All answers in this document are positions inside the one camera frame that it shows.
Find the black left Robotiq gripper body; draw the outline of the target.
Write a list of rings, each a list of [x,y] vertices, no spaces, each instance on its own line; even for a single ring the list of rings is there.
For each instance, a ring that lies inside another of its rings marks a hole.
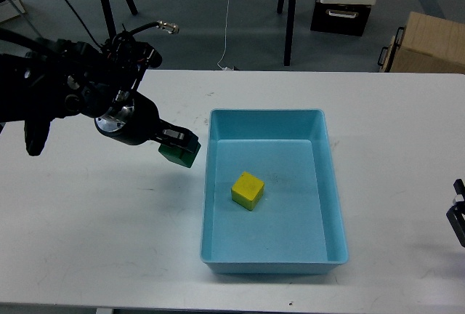
[[[119,111],[109,110],[96,118],[97,131],[127,145],[140,145],[148,140],[161,141],[171,126],[160,119],[155,103],[135,92]]]

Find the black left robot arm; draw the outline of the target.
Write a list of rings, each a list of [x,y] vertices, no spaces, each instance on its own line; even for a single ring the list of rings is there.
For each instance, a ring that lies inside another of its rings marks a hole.
[[[2,41],[28,48],[24,57],[1,54],[1,123],[24,121],[29,155],[41,154],[54,119],[82,114],[118,142],[158,142],[171,161],[196,157],[198,137],[162,120],[155,103],[137,90],[145,71],[159,67],[162,58],[136,41],[136,33],[122,31],[95,49],[1,30]]]

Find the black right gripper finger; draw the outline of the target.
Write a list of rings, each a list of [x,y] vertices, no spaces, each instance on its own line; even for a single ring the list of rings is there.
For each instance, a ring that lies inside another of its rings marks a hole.
[[[461,199],[455,198],[452,206],[446,212],[446,217],[456,234],[456,237],[462,247],[465,246],[464,240],[464,181],[457,179],[453,183],[456,195]]]

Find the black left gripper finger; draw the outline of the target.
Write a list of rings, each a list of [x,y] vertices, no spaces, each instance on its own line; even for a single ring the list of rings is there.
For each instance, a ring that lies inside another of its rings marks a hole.
[[[189,129],[160,120],[155,140],[169,147],[176,147],[194,153],[199,145],[198,136]]]

